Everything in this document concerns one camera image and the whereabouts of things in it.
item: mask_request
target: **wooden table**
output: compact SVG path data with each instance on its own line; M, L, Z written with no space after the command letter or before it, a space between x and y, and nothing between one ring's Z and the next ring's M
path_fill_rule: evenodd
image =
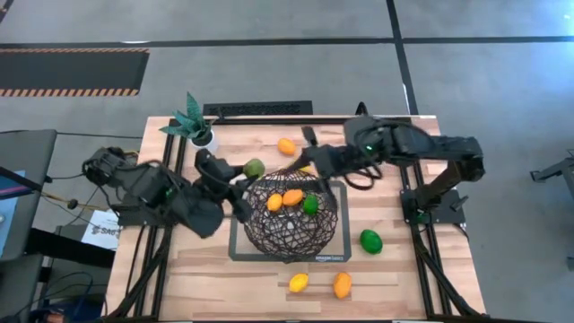
M161 160L166 136L158 129L168 125L169 120L169 117L148 118L139 162ZM431 135L439 134L435 117L413 117L412 121ZM341 125L318 125L314 128L321 144L344 143ZM292 161L292 158L277 152L279 138L291 138L299 148L305 144L300 125L215 126L214 131L220 141L218 157L225 158L229 164L243 164L257 157L265 163L268 171L278 170ZM172 169L178 141L178 138L174 140L171 153ZM188 145L182 173L190 180L197 177L193 167L194 154L195 150ZM444 162L422 161L427 182L444 168ZM387 164L383 164L381 169L385 178L377 181L373 189L358 191L347 188L352 257L346 263L285 265L232 261L228 256L229 219L224 220L212 238L205 240L199 239L189 229L177 226L171 242L160 319L424 318L411 232L403 221L398 197L402 188L399 170ZM411 183L415 183L413 173L410 173ZM484 312L466 238L450 224L436 225L435 228L447 277L472 307ZM361 249L359 235L364 229L375 230L382 237L385 246L380 255L368 255ZM139 228L126 228L121 233L109 280L107 297L110 310L115 309L124 297L138 233ZM145 242L144 234L132 283L140 271ZM337 300L332 290L332 282L338 272L352 276L352 294L343 301ZM309 273L309 287L302 293L289 293L289 279L297 273ZM434 308L441 313L436 282L430 272L429 276ZM154 282L155 277L152 277L144 314L151 310Z

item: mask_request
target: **white paper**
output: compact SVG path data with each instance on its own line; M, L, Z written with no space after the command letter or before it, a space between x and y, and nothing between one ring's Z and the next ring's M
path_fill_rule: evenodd
M82 242L105 249L117 249L119 231L117 216L113 212L94 211L83 233Z

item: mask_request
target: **gray floor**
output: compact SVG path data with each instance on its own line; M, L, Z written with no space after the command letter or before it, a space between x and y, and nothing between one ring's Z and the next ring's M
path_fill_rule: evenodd
M574 35L574 4L559 0L395 0L404 37ZM78 1L15 0L0 42L390 37L383 0ZM405 46L419 111L439 116L447 135L475 135L487 175L460 185L484 302L494 317L570 322L574 201L562 179L528 175L574 148L574 43ZM0 98L0 131L55 128L141 135L151 115L184 104L313 100L316 113L406 114L392 45L153 48L134 98ZM50 172L79 172L98 147L138 140L58 137ZM56 193L83 200L93 186L60 181ZM93 203L103 205L96 194ZM43 204L43 229L71 219Z

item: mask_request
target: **white flower pot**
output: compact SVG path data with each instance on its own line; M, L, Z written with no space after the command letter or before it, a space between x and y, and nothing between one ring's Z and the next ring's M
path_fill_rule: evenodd
M202 148L206 148L209 153L215 153L215 151L217 151L217 148L219 148L219 142L217 141L217 137L215 137L215 133L213 132L213 129L211 129L211 133L212 133L212 140L205 145L197 145L193 142L193 140L191 139L187 139L189 141L189 144L191 144L194 148L196 148L197 150L202 149Z

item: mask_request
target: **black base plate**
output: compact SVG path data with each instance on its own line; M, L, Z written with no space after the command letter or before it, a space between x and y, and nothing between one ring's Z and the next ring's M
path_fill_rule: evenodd
M458 210L451 208L452 205L460 201L460 195L455 189L451 189L445 194L439 206L437 206L430 216L419 216L417 205L414 202L414 192L412 190L401 191L401 203L403 205L404 221L406 223L464 223L465 212L462 207Z

